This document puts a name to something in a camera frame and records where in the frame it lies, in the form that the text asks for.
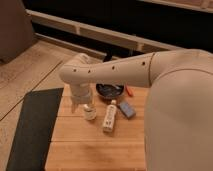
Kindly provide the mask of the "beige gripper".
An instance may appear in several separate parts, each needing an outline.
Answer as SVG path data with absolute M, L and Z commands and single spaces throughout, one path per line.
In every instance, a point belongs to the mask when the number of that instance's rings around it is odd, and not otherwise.
M 89 84 L 73 84 L 70 86 L 72 112 L 75 112 L 81 104 L 92 102 L 92 90 Z

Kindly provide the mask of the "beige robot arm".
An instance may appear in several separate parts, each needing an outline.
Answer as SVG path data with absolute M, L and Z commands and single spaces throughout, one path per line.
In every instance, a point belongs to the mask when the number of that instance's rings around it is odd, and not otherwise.
M 147 88 L 147 171 L 213 171 L 213 53 L 182 49 L 97 64 L 80 53 L 60 78 L 74 106 L 92 101 L 92 83 Z

